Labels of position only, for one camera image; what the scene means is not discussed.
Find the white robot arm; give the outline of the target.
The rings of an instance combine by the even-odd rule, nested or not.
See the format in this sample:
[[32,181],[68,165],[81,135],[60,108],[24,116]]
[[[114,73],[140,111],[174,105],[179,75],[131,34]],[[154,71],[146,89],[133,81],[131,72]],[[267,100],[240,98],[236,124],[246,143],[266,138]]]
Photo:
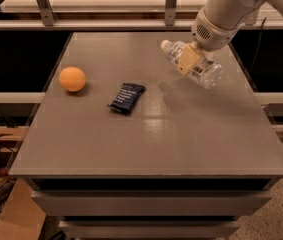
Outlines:
[[283,0],[207,0],[191,27],[194,47],[205,52],[222,49],[264,3],[283,16]]

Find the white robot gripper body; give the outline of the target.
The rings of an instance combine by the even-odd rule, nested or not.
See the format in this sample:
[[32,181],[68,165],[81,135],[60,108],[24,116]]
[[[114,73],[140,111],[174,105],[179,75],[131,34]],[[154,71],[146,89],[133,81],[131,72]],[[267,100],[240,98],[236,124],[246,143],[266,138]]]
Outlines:
[[197,44],[205,51],[212,52],[222,49],[236,35],[239,28],[231,30],[214,25],[201,9],[191,27],[191,33]]

